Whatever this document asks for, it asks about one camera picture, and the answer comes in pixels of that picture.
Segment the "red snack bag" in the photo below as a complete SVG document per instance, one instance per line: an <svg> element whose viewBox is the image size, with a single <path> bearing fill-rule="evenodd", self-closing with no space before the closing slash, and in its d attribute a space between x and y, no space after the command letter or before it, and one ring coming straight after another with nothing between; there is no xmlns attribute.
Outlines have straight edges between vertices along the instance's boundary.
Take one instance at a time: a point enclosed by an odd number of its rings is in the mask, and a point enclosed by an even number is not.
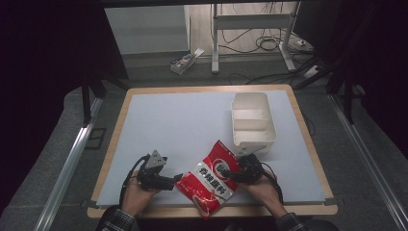
<svg viewBox="0 0 408 231"><path fill-rule="evenodd" d="M222 176L226 169L239 171L240 166L235 155L217 141L210 154L176 183L203 218L208 218L237 190L237 183Z"/></svg>

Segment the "wall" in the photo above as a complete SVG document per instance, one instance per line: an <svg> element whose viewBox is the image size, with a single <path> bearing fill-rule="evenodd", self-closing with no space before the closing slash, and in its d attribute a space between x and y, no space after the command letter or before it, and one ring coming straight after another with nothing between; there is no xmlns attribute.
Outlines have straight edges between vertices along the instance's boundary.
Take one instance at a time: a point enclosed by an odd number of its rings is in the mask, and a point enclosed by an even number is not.
<svg viewBox="0 0 408 231"><path fill-rule="evenodd" d="M188 6L113 8L105 12L122 55L189 50Z"/></svg>

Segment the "gray floor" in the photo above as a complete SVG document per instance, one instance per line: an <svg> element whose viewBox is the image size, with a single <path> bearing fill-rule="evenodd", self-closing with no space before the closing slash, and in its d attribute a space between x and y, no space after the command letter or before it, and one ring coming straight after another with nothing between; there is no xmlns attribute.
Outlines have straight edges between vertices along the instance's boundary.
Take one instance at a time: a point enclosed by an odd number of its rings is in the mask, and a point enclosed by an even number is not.
<svg viewBox="0 0 408 231"><path fill-rule="evenodd" d="M177 75L169 71L168 62L173 56L125 57L130 77L126 83L138 88L243 85L248 82L246 78L287 72L281 57L275 54L223 57L218 75L211 73L209 59L203 58L185 74ZM138 59L144 59L145 64L140 64ZM295 78L293 83L301 80ZM288 84L291 80L288 75L280 75L260 81ZM326 95L324 83L325 80L320 80L295 92L300 109L309 121L313 142L339 206L337 215L317 218L331 220L341 230L398 230ZM108 94L94 125L96 132L106 130L104 139L99 148L98 141L88 142L51 230L93 230L98 222L87 217L87 206L125 96L125 90L108 82L104 84ZM374 160L406 207L408 161L370 119L359 100L353 101L353 118ZM64 112L49 143L1 217L0 230L33 230L81 125L81 91L74 90L65 98Z"/></svg>

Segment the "person's arm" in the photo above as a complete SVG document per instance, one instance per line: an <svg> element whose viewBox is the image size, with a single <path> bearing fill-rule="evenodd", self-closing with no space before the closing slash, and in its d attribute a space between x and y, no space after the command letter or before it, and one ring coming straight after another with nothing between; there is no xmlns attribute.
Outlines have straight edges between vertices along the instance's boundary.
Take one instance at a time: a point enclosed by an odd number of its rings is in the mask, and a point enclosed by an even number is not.
<svg viewBox="0 0 408 231"><path fill-rule="evenodd" d="M129 180L123 196L122 207L114 212L114 215L105 222L104 231L130 230L135 223L135 217L150 202L158 190L145 191L141 188L135 171Z"/></svg>
<svg viewBox="0 0 408 231"><path fill-rule="evenodd" d="M281 231L293 230L302 231L309 230L306 225L300 221L294 213L288 213L285 207L279 201L279 194L272 186L266 176L253 184L240 183L240 186L248 190L258 201L260 201L268 211L273 215Z"/></svg>

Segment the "hand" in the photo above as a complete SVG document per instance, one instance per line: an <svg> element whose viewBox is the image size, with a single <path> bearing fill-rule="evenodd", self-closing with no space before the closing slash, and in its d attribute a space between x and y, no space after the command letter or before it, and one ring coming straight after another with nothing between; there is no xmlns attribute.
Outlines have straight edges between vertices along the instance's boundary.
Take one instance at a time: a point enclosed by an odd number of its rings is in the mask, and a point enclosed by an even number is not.
<svg viewBox="0 0 408 231"><path fill-rule="evenodd" d="M134 171L126 187L125 194L123 195L122 211L135 217L140 211L142 211L151 198L159 192L159 190L146 191L141 188L139 184L138 171Z"/></svg>
<svg viewBox="0 0 408 231"><path fill-rule="evenodd" d="M276 175L272 172L267 171L267 173L276 179ZM280 219L288 213L279 201L278 192L266 176L263 175L253 184L239 183L239 185L260 201L276 219Z"/></svg>

